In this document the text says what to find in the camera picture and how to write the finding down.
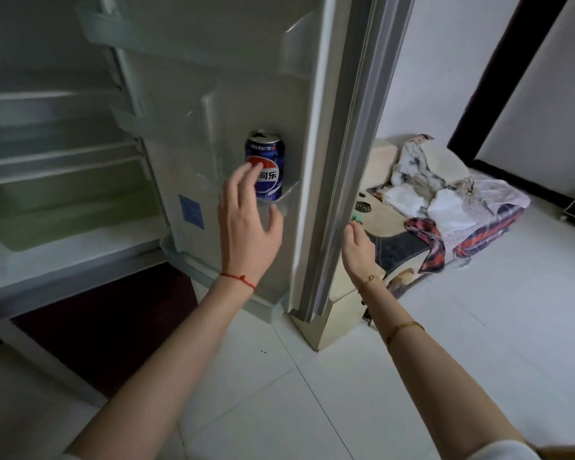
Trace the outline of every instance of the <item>blue sticker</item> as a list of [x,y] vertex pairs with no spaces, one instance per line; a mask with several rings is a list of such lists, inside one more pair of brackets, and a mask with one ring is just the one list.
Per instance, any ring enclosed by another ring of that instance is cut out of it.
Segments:
[[200,209],[200,204],[192,199],[184,197],[183,195],[179,195],[179,201],[181,202],[183,219],[188,223],[198,226],[200,229],[204,229],[205,224],[202,222],[202,210]]

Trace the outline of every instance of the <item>black spiral pattern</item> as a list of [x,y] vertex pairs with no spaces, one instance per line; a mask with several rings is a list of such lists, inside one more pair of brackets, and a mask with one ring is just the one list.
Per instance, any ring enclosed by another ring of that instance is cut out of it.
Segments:
[[370,211],[370,203],[356,202],[356,211],[360,211],[360,213],[368,213]]

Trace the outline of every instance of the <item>door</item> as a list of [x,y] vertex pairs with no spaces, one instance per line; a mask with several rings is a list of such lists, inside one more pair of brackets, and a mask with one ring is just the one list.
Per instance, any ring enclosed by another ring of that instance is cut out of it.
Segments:
[[[88,40],[113,47],[130,102],[111,109],[145,149],[171,231],[162,240],[171,262],[203,285],[218,275],[222,182],[244,161],[249,132],[273,131],[286,145],[276,200],[284,239],[245,308],[268,320],[283,310],[306,320],[323,312],[338,226],[351,214],[411,1],[77,6]],[[259,210],[268,223],[268,202]]]

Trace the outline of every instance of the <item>hand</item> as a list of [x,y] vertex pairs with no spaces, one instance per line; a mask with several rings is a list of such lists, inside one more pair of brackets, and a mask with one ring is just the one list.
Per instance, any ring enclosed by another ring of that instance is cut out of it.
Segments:
[[368,282],[371,274],[375,274],[375,244],[355,221],[350,221],[345,227],[341,256],[345,270],[357,289]]
[[245,163],[224,183],[219,207],[222,272],[245,276],[257,285],[275,259],[283,236],[283,216],[270,206],[270,222],[265,232],[257,211],[254,184],[262,169],[258,163]]

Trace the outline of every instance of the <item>blue can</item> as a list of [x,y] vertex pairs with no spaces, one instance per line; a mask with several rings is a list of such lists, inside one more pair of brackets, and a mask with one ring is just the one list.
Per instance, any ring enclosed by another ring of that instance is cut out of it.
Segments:
[[253,166],[258,163],[263,165],[256,182],[256,196],[259,199],[277,200],[281,197],[285,154],[285,145],[277,134],[263,130],[249,133],[245,142],[245,161]]

